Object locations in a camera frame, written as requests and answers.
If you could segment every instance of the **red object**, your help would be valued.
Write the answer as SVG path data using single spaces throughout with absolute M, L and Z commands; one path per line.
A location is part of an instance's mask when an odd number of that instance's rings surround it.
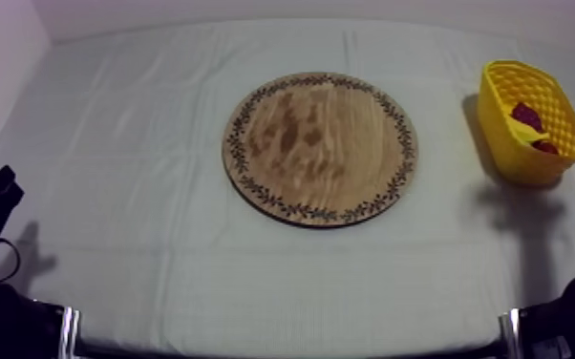
M 534 128 L 535 131 L 539 132 L 540 134 L 545 132 L 542 127 L 542 120 L 540 119 L 540 116 L 537 115 L 535 110 L 526 106 L 523 102 L 520 102 L 517 104 L 517 106 L 515 106 L 513 113 L 510 116 L 515 118 L 517 121 Z
M 552 144 L 548 141 L 545 141 L 545 140 L 535 141 L 535 142 L 531 143 L 531 145 L 534 148 L 536 148 L 540 151 L 547 152 L 549 154 L 553 154 L 553 155 L 559 155 L 560 154 L 560 152 L 557 151 L 557 147 L 555 147 L 554 144 Z

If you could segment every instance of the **plastic basket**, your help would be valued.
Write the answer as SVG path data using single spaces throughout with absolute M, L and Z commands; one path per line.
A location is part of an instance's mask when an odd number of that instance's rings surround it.
M 559 155 L 525 143 L 511 130 L 513 108 L 535 110 Z M 519 61 L 493 61 L 483 69 L 479 122 L 500 173 L 522 184 L 549 184 L 575 163 L 575 112 L 557 81 Z

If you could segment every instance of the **white tablecloth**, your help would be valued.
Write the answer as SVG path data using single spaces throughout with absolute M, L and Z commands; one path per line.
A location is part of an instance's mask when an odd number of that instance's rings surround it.
M 5 230 L 31 248 L 16 282 L 82 310 L 85 340 L 131 348 L 291 357 L 485 345 L 499 314 L 575 277 L 575 167 L 549 191 L 500 184 L 468 124 L 481 68 L 499 58 L 554 74 L 575 106 L 575 53 L 403 23 L 259 20 L 56 46 L 0 136 L 0 166 L 27 192 Z M 235 105 L 311 71 L 371 82 L 416 128 L 409 190 L 354 227 L 276 222 L 223 170 Z

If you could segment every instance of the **wooden tray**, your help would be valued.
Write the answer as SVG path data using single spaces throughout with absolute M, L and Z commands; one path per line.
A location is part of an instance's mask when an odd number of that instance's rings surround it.
M 225 171 L 252 205 L 280 221 L 337 227 L 370 219 L 401 196 L 417 143 L 401 107 L 342 74 L 268 82 L 234 111 Z

